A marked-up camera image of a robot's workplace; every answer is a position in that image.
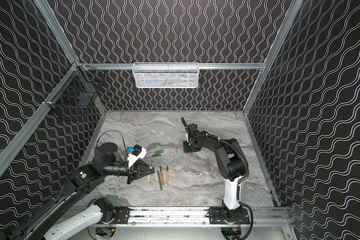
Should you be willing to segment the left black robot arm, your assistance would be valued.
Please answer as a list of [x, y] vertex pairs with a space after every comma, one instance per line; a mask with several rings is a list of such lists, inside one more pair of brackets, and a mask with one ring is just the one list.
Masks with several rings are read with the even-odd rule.
[[80, 214], [58, 224], [58, 220], [79, 200], [101, 185], [107, 176], [126, 177], [127, 183], [154, 174], [143, 161], [146, 149], [136, 145], [125, 158], [114, 143], [104, 143], [94, 150], [93, 160], [79, 167], [64, 182], [61, 190], [42, 209], [12, 231], [2, 231], [0, 240], [67, 240], [83, 229], [97, 224], [124, 221], [106, 198], [95, 202]]

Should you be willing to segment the tan pen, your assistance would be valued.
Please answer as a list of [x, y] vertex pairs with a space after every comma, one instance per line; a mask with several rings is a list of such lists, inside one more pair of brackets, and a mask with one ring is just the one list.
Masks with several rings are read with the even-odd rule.
[[169, 185], [169, 165], [166, 165], [166, 186]]

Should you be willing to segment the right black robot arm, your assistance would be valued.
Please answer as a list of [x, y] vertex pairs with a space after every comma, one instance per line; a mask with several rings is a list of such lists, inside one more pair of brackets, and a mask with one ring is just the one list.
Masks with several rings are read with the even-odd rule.
[[206, 131], [199, 131], [196, 124], [188, 125], [184, 119], [187, 140], [183, 142], [185, 153], [207, 149], [215, 154], [218, 170], [225, 179], [223, 207], [227, 211], [241, 208], [241, 184], [249, 177], [249, 163], [236, 139], [222, 139]]

